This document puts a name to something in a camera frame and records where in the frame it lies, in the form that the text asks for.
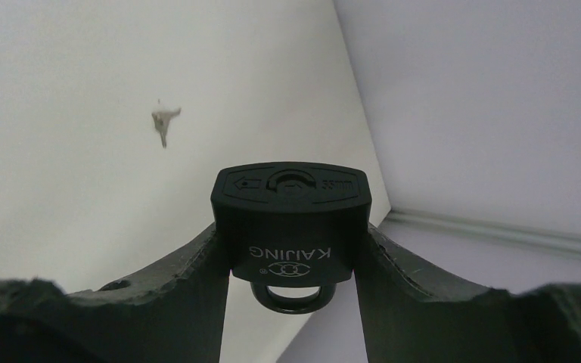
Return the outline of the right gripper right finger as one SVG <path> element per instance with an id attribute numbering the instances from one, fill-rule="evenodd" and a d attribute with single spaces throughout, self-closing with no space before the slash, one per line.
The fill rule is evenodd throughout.
<path id="1" fill-rule="evenodd" d="M 483 286 L 374 226 L 354 275 L 370 362 L 581 362 L 581 284 Z"/>

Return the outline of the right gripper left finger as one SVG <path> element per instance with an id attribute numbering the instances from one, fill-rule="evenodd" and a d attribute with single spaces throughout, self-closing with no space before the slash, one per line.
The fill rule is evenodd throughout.
<path id="1" fill-rule="evenodd" d="M 217 362 L 228 275 L 210 226 L 99 290 L 0 280 L 0 362 Z"/>

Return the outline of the black padlock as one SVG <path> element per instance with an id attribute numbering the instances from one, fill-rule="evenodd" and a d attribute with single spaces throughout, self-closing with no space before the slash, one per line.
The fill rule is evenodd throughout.
<path id="1" fill-rule="evenodd" d="M 303 315 L 351 278 L 372 197 L 361 170 L 287 161 L 222 169 L 210 201 L 231 273 L 267 309 Z"/>

